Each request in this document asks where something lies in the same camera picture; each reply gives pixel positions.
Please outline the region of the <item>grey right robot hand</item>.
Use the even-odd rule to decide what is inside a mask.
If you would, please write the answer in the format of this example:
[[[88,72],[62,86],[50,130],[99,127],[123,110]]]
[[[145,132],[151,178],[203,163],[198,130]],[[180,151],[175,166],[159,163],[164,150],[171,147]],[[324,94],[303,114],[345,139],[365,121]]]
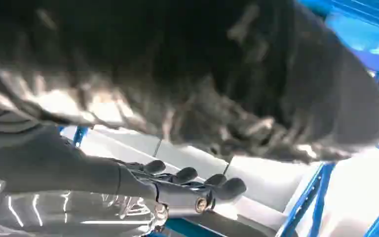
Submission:
[[[88,156],[56,126],[0,109],[0,237],[146,237],[246,191],[239,178],[196,176],[165,173],[160,160]]]

